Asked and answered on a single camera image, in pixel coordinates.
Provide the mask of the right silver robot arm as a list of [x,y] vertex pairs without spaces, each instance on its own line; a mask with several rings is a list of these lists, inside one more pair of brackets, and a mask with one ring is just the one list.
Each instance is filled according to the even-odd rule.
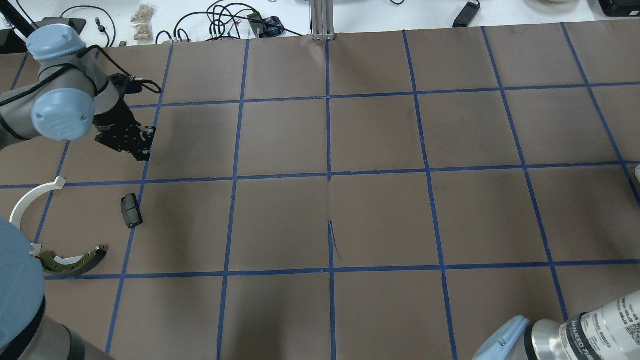
[[515,316],[476,351],[474,360],[638,360],[640,292],[566,322]]

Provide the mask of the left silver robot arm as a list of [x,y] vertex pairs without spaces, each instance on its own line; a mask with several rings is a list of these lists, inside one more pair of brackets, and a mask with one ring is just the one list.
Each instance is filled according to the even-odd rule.
[[[34,30],[26,48],[39,63],[38,82],[1,96],[1,148],[43,136],[76,141],[96,128],[96,142],[116,152],[150,160],[156,134],[126,104],[149,83],[125,70],[107,75],[92,47],[68,25]],[[30,204],[66,184],[58,176],[28,191],[1,219],[1,358],[3,360],[109,360],[110,356],[77,332],[47,315],[45,275],[77,277],[95,268],[108,251],[99,244],[82,255],[62,258],[43,251],[21,230]]]

